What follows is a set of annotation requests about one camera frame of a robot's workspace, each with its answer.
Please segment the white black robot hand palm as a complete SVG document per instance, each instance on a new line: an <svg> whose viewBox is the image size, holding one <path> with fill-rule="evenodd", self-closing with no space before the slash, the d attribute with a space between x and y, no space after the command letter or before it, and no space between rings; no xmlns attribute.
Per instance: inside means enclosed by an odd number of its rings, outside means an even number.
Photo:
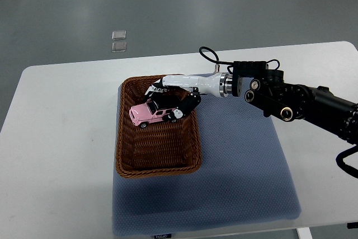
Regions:
<svg viewBox="0 0 358 239"><path fill-rule="evenodd" d="M167 75L162 78L163 86L176 86L188 92L211 94L215 97L227 97L232 93L232 75L214 73L210 76Z"/></svg>

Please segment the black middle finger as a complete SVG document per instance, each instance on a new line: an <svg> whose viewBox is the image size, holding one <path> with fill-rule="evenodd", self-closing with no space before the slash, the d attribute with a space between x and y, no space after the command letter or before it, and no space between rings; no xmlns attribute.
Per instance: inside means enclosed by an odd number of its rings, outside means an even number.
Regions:
<svg viewBox="0 0 358 239"><path fill-rule="evenodd" d="M150 85L147 89L147 91L145 92L145 97L151 97L152 94L154 93L164 93L167 92L168 88L163 86L160 83L154 83L152 85Z"/></svg>

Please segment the black white thumb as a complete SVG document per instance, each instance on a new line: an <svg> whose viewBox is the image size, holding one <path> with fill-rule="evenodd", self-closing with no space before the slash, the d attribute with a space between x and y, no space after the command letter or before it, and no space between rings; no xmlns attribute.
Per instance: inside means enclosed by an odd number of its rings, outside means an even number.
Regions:
<svg viewBox="0 0 358 239"><path fill-rule="evenodd" d="M179 102L177 107L168 115L164 116L164 121L174 123L176 120L188 116L201 102L198 92L192 92Z"/></svg>

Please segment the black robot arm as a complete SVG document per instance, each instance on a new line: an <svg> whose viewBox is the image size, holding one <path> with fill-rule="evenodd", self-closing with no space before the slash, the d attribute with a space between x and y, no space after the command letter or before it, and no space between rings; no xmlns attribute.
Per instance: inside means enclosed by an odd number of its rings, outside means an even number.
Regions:
<svg viewBox="0 0 358 239"><path fill-rule="evenodd" d="M243 95L245 101L262 110L265 117L274 116L285 122L303 119L353 144L352 148L337 155L336 164L345 173L357 177L357 169L344 161L357 153L357 104L336 97L324 86L313 88L285 83L283 71L269 68L268 61L225 62L216 53L211 59L204 50L212 52L212 49L202 46L199 53L215 64L213 75L166 75L145 92L144 100L147 101L170 90L181 88L187 91L184 100L165 116L166 121L188 115L200 103L201 95Z"/></svg>

